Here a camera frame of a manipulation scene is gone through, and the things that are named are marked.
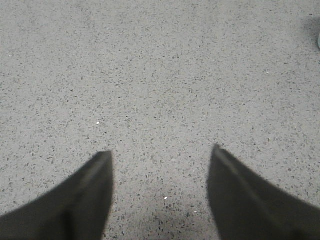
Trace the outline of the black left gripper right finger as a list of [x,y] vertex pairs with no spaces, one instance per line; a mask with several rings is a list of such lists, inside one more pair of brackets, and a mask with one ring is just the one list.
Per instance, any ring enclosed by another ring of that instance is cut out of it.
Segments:
[[216,144],[207,197],[222,240],[318,240],[320,209],[260,177]]

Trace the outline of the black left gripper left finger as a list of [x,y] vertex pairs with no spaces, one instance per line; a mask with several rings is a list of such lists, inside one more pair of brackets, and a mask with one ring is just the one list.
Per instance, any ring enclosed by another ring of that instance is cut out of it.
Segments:
[[0,218],[2,240],[100,240],[113,197],[113,156],[98,152],[38,199]]

